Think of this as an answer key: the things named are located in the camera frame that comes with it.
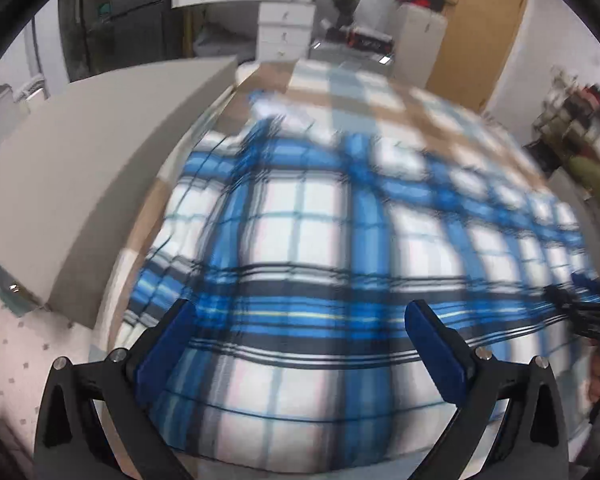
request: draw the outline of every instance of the white wall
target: white wall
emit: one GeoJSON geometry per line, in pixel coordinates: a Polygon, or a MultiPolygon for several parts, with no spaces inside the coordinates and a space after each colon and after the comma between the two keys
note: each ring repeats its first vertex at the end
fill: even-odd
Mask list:
{"type": "Polygon", "coordinates": [[[58,0],[49,0],[36,14],[36,38],[40,65],[50,95],[60,93],[69,84],[60,40],[58,0]]]}
{"type": "Polygon", "coordinates": [[[581,84],[600,84],[600,44],[562,0],[528,0],[518,36],[486,110],[521,144],[531,140],[531,124],[559,65],[581,84]]]}
{"type": "Polygon", "coordinates": [[[0,84],[7,84],[14,92],[31,79],[24,29],[16,36],[0,58],[0,84]]]}

